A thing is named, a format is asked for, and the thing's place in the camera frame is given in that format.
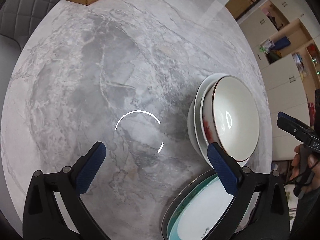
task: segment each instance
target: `red object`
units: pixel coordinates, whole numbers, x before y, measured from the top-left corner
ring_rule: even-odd
[[[315,118],[316,118],[315,104],[308,103],[308,108],[309,108],[310,126],[314,126]]]

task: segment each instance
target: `marble table top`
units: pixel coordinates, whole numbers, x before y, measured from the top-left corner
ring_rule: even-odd
[[[269,173],[271,119],[254,55],[215,0],[61,0],[26,44],[7,90],[4,174],[20,218],[31,176],[73,165],[96,141],[107,157],[81,199],[111,239],[162,239],[173,198],[210,169],[193,149],[187,114],[201,81],[234,75],[258,105],[248,162]],[[144,113],[152,113],[160,121]]]

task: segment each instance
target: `human hand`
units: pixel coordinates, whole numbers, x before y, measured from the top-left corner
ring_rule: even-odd
[[[302,144],[298,145],[294,149],[294,151],[297,154],[295,155],[295,157],[292,160],[291,165],[294,168],[292,170],[292,175],[290,177],[290,180],[299,175],[299,162],[300,162],[300,154],[299,153],[300,153],[301,146],[302,146]],[[318,161],[318,159],[313,154],[310,154],[310,156],[308,158],[308,166],[311,168],[313,165],[316,164],[317,161]],[[312,169],[312,171],[314,172],[315,175],[313,177],[311,184],[309,186],[302,187],[302,189],[301,189],[305,193],[308,193],[308,192],[320,187],[320,162]]]

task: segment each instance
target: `fingernail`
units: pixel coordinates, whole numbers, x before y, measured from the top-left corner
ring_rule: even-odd
[[[310,167],[312,167],[316,163],[316,158],[313,155],[310,155],[308,159],[308,164]]]

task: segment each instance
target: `chair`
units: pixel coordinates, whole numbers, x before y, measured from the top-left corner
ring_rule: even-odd
[[[0,123],[4,97],[21,50],[41,20],[59,1],[60,0],[0,0]],[[22,223],[9,195],[0,154],[1,236],[5,236],[6,233],[9,235],[14,234],[12,233],[12,228],[10,228],[10,224],[22,235]]]

